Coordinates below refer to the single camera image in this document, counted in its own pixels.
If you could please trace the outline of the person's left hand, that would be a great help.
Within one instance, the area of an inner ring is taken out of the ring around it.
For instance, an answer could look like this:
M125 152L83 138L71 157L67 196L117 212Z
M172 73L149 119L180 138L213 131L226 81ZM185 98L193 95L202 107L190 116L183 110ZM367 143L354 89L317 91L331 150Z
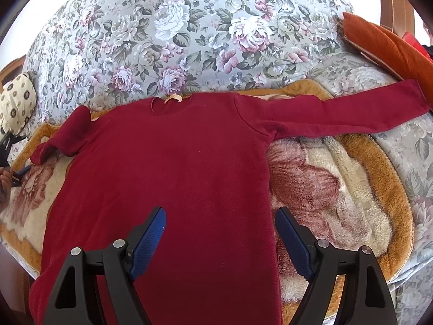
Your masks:
M13 170L11 167L1 168L0 211L3 211L9 205L12 190L12 174Z

